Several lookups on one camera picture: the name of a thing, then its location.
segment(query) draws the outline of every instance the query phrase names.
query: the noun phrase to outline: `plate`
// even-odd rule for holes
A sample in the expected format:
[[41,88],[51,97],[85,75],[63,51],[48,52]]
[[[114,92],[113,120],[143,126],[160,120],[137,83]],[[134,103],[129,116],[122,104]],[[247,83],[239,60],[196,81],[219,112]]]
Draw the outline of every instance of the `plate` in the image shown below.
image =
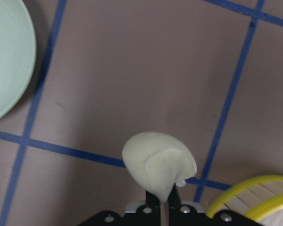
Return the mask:
[[23,95],[36,58],[36,38],[21,0],[0,0],[0,118]]

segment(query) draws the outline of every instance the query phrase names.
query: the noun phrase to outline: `screw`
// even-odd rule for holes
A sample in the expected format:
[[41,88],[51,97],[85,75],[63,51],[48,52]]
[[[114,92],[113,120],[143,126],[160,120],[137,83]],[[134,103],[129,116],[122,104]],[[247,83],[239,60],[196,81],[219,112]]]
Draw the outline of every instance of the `screw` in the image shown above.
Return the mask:
[[232,221],[232,217],[231,215],[227,214],[227,213],[223,213],[220,215],[220,218],[225,221],[225,222],[231,222]]
[[180,211],[181,211],[182,213],[187,214],[187,213],[190,213],[191,209],[190,209],[188,206],[182,206],[182,207],[180,208]]
[[144,213],[149,214],[152,212],[152,209],[150,207],[146,207],[142,210]]
[[104,221],[105,221],[106,223],[111,223],[111,222],[114,221],[114,217],[112,217],[112,216],[109,214],[108,217],[105,217]]

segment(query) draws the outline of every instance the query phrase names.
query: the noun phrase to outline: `yellow rim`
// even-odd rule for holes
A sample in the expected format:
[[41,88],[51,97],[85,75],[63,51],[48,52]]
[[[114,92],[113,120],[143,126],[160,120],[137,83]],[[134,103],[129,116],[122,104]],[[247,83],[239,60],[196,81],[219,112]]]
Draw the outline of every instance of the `yellow rim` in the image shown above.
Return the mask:
[[247,218],[259,222],[270,214],[283,209],[283,194],[262,202],[245,213]]
[[206,214],[208,217],[212,218],[214,214],[221,208],[224,203],[232,199],[237,194],[241,193],[242,191],[253,187],[257,184],[268,182],[268,181],[278,181],[283,180],[283,176],[280,175],[266,175],[266,176],[260,176],[251,178],[248,180],[245,180],[230,189],[228,189],[226,192],[224,192],[221,196],[216,198],[213,203],[209,206],[209,208],[206,211]]

